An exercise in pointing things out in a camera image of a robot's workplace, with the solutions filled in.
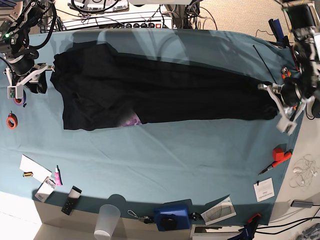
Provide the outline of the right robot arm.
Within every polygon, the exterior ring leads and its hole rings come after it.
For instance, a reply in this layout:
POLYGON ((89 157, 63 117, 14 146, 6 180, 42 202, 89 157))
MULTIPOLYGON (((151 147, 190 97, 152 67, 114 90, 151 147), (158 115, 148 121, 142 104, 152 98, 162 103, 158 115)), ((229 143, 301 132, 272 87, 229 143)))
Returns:
POLYGON ((52 11, 52 20, 57 20, 57 11, 53 0, 31 0, 26 6, 20 1, 0 26, 0 58, 5 64, 4 74, 8 80, 7 97, 17 105, 26 101, 25 88, 34 94, 47 91, 46 72, 54 66, 35 63, 39 52, 50 40, 54 25, 49 27, 45 40, 39 45, 30 45, 29 32, 38 25, 43 16, 52 11))

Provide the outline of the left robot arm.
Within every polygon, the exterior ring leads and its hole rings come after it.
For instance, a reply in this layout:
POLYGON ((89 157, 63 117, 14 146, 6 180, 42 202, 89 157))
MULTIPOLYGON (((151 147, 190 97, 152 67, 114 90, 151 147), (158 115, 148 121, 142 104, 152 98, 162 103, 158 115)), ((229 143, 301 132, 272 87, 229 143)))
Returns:
POLYGON ((292 45, 288 36, 280 42, 291 50, 300 76, 294 78, 283 67, 283 84, 259 84, 258 89, 267 91, 278 108, 280 120, 277 129, 291 135, 307 104, 320 98, 320 18, 312 0, 280 0, 278 3, 288 17, 294 39, 292 45))

